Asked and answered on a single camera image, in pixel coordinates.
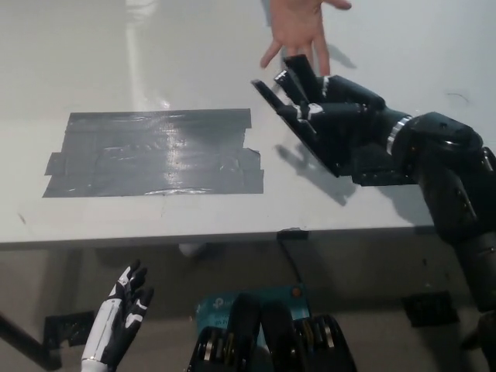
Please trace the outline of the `bare person hand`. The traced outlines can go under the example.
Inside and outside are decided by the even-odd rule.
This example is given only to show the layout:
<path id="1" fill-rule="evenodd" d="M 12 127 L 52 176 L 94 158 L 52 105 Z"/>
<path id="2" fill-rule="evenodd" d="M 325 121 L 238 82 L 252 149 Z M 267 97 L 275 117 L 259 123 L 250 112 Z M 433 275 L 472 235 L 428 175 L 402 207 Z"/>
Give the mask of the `bare person hand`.
<path id="1" fill-rule="evenodd" d="M 322 17 L 324 3 L 340 11 L 352 8 L 346 0 L 269 1 L 272 41 L 260 58 L 262 68 L 266 68 L 284 50 L 288 57 L 304 54 L 310 64 L 318 62 L 321 75 L 330 74 L 330 56 Z"/>

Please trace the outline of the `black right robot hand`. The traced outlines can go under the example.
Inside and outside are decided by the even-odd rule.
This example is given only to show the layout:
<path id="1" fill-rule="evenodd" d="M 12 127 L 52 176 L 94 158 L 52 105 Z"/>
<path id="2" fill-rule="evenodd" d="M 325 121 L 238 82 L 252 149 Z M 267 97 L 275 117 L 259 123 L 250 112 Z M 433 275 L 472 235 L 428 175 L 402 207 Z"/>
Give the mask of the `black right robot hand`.
<path id="1" fill-rule="evenodd" d="M 322 86 L 321 102 L 283 105 L 276 113 L 318 158 L 342 160 L 353 148 L 371 143 L 390 153 L 394 137 L 412 120 L 344 77 L 319 77 L 317 82 Z"/>

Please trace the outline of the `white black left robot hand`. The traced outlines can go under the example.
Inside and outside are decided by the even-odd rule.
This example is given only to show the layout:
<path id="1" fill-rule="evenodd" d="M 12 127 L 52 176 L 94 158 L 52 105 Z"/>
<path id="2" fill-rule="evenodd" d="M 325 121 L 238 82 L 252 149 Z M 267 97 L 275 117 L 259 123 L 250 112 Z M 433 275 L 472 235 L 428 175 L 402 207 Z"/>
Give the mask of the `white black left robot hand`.
<path id="1" fill-rule="evenodd" d="M 147 269 L 135 260 L 102 302 L 81 357 L 82 372 L 117 370 L 146 316 L 154 290 L 145 288 Z"/>

